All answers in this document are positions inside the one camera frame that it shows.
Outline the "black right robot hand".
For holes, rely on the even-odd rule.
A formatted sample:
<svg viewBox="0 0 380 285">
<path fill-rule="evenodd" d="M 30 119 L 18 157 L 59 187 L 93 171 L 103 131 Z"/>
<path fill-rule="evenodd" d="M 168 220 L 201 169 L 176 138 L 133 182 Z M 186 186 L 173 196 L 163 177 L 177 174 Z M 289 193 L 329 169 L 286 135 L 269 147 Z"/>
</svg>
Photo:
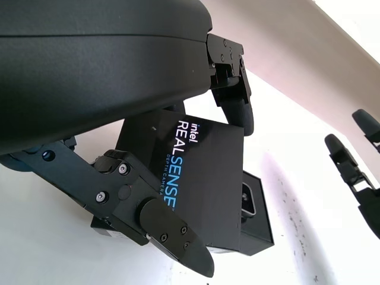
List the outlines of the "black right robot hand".
<svg viewBox="0 0 380 285">
<path fill-rule="evenodd" d="M 379 122 L 363 109 L 355 111 L 352 117 L 365 138 L 379 151 Z M 375 236 L 379 237 L 379 189 L 359 169 L 351 152 L 334 134 L 327 135 L 324 141 L 342 180 L 359 203 L 358 209 L 365 222 Z"/>
</svg>

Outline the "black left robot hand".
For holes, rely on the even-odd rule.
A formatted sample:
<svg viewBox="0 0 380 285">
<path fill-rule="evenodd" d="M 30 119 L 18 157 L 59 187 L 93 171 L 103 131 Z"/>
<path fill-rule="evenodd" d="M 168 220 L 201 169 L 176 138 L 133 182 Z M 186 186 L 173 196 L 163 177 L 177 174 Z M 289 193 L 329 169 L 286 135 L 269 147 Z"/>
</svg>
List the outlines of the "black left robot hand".
<svg viewBox="0 0 380 285">
<path fill-rule="evenodd" d="M 212 277 L 206 245 L 136 157 L 110 150 L 90 164 L 74 152 L 78 134 L 206 91 L 251 135 L 243 46 L 212 28 L 200 1 L 2 1 L 2 165 Z"/>
</svg>

